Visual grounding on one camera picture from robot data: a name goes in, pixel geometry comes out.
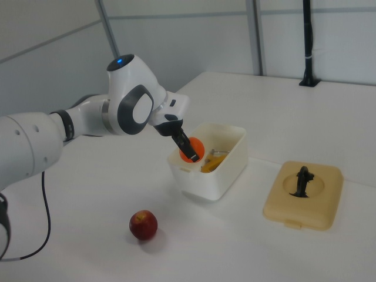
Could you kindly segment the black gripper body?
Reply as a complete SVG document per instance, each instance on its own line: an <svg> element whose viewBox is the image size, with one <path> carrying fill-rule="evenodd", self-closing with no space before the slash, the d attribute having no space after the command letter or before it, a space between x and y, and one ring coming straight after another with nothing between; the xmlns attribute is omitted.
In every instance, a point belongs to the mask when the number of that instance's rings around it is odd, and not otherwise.
<svg viewBox="0 0 376 282"><path fill-rule="evenodd" d="M171 120L154 126L161 136L178 136L182 133L182 120Z"/></svg>

